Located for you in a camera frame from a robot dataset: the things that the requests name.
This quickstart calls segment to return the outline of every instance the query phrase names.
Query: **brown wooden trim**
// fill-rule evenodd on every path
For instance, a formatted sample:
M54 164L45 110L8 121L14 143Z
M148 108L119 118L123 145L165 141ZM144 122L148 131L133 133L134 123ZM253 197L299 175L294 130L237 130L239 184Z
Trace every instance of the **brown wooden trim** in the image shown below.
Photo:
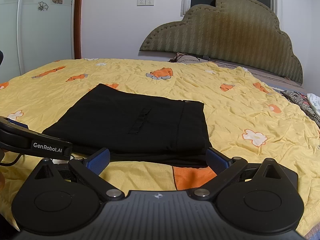
M81 58L81 3L82 0L75 0L73 13L73 41L75 59Z

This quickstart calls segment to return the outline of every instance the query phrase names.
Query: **black pants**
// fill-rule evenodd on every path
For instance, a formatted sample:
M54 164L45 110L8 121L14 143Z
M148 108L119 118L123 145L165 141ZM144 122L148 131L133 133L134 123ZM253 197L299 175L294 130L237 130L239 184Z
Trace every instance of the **black pants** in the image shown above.
M206 167L211 147L197 101L125 93L99 84L44 134L73 143L73 151L93 154L102 147L111 161L146 161Z

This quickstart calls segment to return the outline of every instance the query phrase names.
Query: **white wall socket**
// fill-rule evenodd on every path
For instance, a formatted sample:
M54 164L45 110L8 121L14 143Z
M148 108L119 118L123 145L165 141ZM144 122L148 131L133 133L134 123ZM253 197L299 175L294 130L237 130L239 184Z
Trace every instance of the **white wall socket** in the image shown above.
M146 0L146 5L155 5L155 0Z
M146 5L146 0L137 0L137 6Z

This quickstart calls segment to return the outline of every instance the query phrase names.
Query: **frosted glass door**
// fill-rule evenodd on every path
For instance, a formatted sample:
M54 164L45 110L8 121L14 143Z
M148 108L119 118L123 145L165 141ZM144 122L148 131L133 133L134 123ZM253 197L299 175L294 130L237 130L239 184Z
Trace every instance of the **frosted glass door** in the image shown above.
M17 49L18 0L0 0L0 50L4 60L0 65L0 84L20 75Z
M20 40L25 72L73 58L72 1L22 0Z

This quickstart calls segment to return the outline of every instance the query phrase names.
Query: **silver screw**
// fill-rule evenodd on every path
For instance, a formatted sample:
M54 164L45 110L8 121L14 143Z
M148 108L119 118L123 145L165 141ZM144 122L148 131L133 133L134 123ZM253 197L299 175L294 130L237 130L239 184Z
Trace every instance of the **silver screw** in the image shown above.
M210 191L205 188L197 188L194 191L194 194L198 197L206 197L210 194Z
M109 197L119 197L121 196L122 192L119 190L119 189L109 189L107 192L106 192L107 196Z

